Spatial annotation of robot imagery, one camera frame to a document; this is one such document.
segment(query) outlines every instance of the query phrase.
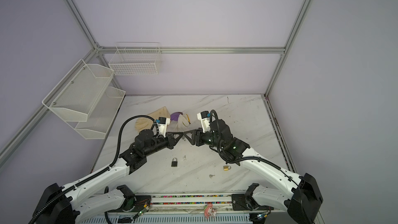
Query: robotic arm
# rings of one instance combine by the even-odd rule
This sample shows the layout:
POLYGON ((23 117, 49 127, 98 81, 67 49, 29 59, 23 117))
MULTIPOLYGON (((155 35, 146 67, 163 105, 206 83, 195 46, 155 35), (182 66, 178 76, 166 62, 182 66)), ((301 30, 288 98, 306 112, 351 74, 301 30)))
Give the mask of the robotic arm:
MULTIPOLYGON (((272 183, 278 190, 268 189, 253 183, 245 194, 246 209, 256 210, 260 206, 272 206, 285 210, 300 224, 312 224, 323 198, 315 179, 305 174, 300 176, 267 160, 247 143, 233 137, 229 126, 219 120, 217 113, 204 111, 198 113, 202 128, 188 132, 167 132, 168 118, 154 120, 152 130, 142 130, 135 142, 115 157, 114 162, 75 182, 59 187, 56 183, 47 187, 29 222, 33 224, 74 224, 80 223, 105 211, 122 208, 129 211, 134 206, 135 195, 122 185, 97 197, 94 193, 109 183, 125 177, 147 162, 147 156, 164 148, 173 149, 181 137, 186 137, 192 145, 208 145, 226 163, 236 163, 246 167, 272 183)), ((125 124, 119 133, 118 149, 125 124)))

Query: black padlock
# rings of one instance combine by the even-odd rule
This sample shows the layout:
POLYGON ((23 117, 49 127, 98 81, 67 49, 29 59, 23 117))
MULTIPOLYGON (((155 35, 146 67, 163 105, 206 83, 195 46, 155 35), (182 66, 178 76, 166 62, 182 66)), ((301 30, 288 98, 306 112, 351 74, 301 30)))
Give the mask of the black padlock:
POLYGON ((177 167, 177 159, 176 158, 173 158, 173 160, 172 160, 172 167, 177 167))

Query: mesh shelf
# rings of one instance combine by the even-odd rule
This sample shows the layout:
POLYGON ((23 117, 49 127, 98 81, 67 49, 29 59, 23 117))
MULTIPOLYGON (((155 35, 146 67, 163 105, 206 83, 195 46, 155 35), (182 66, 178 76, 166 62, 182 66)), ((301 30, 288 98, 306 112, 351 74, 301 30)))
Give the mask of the mesh shelf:
POLYGON ((78 122, 74 129, 85 139, 104 139, 125 93, 123 90, 107 87, 88 120, 78 122))
POLYGON ((45 100, 43 104, 65 122, 87 121, 113 74, 110 68, 84 63, 61 93, 48 105, 45 100))
POLYGON ((109 62, 116 75, 158 74, 162 57, 157 42, 117 42, 109 62))

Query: yellow cloth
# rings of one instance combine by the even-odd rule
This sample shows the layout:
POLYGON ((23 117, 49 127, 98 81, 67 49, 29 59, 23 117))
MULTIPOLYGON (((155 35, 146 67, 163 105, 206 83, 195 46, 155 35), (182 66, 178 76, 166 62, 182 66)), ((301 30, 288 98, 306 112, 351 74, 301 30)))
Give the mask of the yellow cloth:
MULTIPOLYGON (((159 119, 159 117, 170 118, 170 113, 166 107, 162 107, 147 115, 154 119, 159 119)), ((138 132, 141 132, 144 129, 150 129, 152 127, 152 124, 153 122, 149 118, 138 118, 137 121, 135 122, 135 129, 138 132)))

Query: white marble tabletop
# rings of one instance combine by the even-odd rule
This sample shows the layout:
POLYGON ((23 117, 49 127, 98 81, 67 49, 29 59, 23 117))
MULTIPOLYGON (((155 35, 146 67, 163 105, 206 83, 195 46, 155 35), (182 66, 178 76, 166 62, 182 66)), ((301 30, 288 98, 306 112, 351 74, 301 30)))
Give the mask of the white marble tabletop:
MULTIPOLYGON (((229 125, 234 137, 250 144, 277 165, 286 167, 261 95, 173 95, 126 96, 94 169, 113 160, 119 129, 126 119, 161 107, 167 107, 170 113, 188 114, 189 130, 200 127, 196 118, 198 112, 214 109, 218 118, 229 125)), ((125 151, 137 135, 135 120, 132 120, 123 130, 120 151, 125 151)), ((140 169, 113 182, 109 188, 126 184, 135 193, 245 191, 252 183, 274 188, 262 177, 236 164, 224 171, 225 162, 216 152, 207 145, 192 146, 187 140, 181 139, 174 149, 165 148, 148 156, 147 160, 140 169), (177 158, 177 167, 171 167, 173 157, 177 158)))

